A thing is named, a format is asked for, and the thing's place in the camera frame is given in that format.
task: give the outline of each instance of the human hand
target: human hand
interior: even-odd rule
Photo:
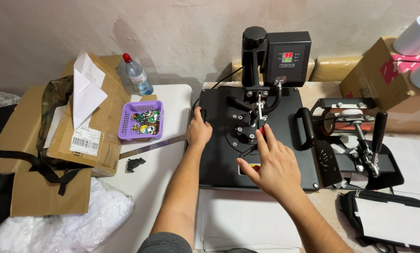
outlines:
[[[194,118],[186,130],[186,138],[190,146],[204,149],[205,144],[210,140],[213,128],[208,122],[202,120],[201,108],[194,109]]]
[[[294,152],[275,139],[268,124],[265,124],[263,129],[268,143],[259,130],[255,131],[260,155],[260,169],[254,170],[241,158],[237,158],[236,163],[260,189],[275,199],[288,194],[292,196],[298,191],[303,192],[300,187],[300,171]]]

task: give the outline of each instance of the camouflage fabric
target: camouflage fabric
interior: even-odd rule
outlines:
[[[67,105],[69,96],[74,89],[73,76],[52,80],[44,90],[41,101],[41,128],[38,135],[37,149],[40,159],[53,170],[76,169],[89,167],[88,165],[65,161],[59,158],[47,156],[47,149],[44,149],[44,143],[47,133],[54,117],[55,109],[59,106]]]

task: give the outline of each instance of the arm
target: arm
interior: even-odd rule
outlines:
[[[201,108],[194,110],[186,137],[190,144],[177,166],[164,195],[163,204],[151,234],[170,232],[194,242],[194,219],[199,190],[199,163],[205,144],[210,140],[212,127],[203,122]]]
[[[245,160],[237,158],[242,171],[287,211],[296,224],[306,252],[353,253],[300,187],[300,172],[291,148],[275,139],[268,124],[264,129],[268,143],[260,131],[256,131],[261,168],[255,171]]]

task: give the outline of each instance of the gray sleeve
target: gray sleeve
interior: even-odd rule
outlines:
[[[178,234],[159,232],[144,240],[138,253],[192,253],[190,244]]]

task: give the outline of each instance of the power cord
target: power cord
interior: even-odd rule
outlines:
[[[236,72],[238,72],[240,69],[242,69],[243,67],[240,67],[239,69],[237,69],[237,70],[235,70],[232,74],[230,74],[230,75],[228,75],[228,76],[226,76],[225,78],[223,78],[223,79],[221,79],[219,82],[217,82],[213,87],[211,87],[212,89],[214,88],[214,87],[216,87],[216,86],[218,86],[218,84],[220,84],[222,81],[224,81],[226,78],[229,78],[229,77],[231,77],[233,74],[235,74]],[[199,99],[197,99],[196,100],[196,102],[194,102],[194,105],[193,105],[193,111],[194,111],[194,108],[196,107],[196,104],[197,104],[197,102],[199,101]]]

